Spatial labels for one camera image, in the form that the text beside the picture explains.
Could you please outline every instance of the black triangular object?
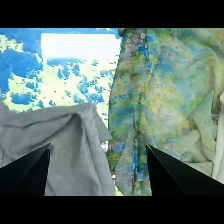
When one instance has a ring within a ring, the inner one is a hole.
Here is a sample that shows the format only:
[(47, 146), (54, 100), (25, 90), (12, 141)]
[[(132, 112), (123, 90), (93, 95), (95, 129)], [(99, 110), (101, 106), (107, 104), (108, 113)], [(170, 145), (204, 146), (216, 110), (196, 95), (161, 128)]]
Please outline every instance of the black triangular object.
[(224, 196), (224, 185), (152, 146), (146, 146), (152, 196)]
[(1, 196), (44, 196), (52, 144), (0, 169)]

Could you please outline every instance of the blue and white patterned surface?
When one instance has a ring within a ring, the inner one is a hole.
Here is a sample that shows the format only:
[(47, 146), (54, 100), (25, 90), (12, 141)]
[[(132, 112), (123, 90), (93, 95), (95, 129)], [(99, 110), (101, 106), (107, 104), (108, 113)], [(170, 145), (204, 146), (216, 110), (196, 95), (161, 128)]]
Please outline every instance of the blue and white patterned surface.
[(0, 28), (0, 98), (17, 112), (92, 102), (107, 126), (120, 42), (116, 28)]

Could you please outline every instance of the gray fabric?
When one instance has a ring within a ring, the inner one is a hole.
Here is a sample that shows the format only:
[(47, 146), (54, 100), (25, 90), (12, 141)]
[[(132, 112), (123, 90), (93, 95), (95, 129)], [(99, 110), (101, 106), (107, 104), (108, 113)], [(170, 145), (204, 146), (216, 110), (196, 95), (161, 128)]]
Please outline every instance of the gray fabric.
[(45, 195), (114, 196), (101, 148), (110, 138), (93, 104), (15, 113), (0, 102), (3, 166), (45, 143), (54, 145)]

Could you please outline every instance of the tie-dye fabric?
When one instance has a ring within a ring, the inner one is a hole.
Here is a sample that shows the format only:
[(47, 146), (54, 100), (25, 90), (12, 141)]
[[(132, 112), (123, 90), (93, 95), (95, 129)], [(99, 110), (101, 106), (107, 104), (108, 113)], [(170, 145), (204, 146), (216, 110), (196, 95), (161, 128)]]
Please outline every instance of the tie-dye fabric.
[(124, 195), (151, 195), (145, 144), (211, 176), (224, 90), (224, 29), (121, 33), (107, 153), (118, 189)]

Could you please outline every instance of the folded gray towel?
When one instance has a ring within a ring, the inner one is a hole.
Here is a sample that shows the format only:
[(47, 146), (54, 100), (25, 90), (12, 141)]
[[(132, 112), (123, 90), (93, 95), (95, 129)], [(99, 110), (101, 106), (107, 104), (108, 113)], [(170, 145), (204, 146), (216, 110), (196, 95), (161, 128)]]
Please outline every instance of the folded gray towel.
[(3, 165), (46, 143), (54, 145), (46, 195), (115, 195), (101, 148), (101, 143), (109, 139), (111, 136), (94, 104), (15, 113), (0, 102)]

